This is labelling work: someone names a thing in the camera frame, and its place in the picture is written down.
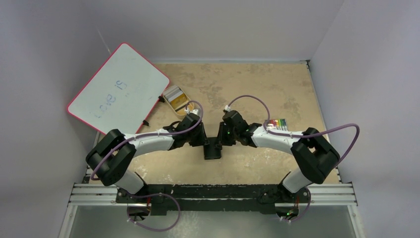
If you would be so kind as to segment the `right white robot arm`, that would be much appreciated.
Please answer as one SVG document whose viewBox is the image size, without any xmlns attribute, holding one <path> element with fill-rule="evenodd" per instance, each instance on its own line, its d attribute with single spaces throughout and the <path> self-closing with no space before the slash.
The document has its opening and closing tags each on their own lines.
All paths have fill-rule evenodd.
<svg viewBox="0 0 420 238">
<path fill-rule="evenodd" d="M 220 144 L 232 146 L 236 142 L 254 148 L 269 148 L 293 155 L 298 168 L 288 173 L 278 186 L 279 198 L 291 201 L 298 191 L 312 183 L 322 184 L 339 162 L 340 155 L 318 130 L 272 134 L 262 124 L 248 124 L 235 110 L 225 112 L 220 123 Z"/>
</svg>

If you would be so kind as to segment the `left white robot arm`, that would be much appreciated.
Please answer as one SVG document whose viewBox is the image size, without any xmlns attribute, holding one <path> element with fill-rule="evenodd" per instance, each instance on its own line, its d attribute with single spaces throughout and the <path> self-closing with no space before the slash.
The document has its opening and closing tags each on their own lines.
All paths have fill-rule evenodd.
<svg viewBox="0 0 420 238">
<path fill-rule="evenodd" d="M 188 113 L 177 126 L 169 125 L 154 132 L 124 134 L 118 129 L 108 132 L 88 153 L 86 163 L 103 185 L 116 185 L 128 192 L 136 203 L 146 200 L 148 190 L 144 180 L 128 170 L 132 160 L 155 151 L 170 151 L 206 144 L 204 125 L 199 115 Z"/>
</svg>

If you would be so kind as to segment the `black card holder wallet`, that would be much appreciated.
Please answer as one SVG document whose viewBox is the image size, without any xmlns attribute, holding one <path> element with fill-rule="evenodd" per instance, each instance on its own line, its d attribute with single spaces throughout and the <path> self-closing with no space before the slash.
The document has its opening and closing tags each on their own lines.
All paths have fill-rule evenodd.
<svg viewBox="0 0 420 238">
<path fill-rule="evenodd" d="M 209 143 L 203 146 L 204 159 L 214 160 L 222 157 L 222 145 L 217 137 L 208 138 Z"/>
</svg>

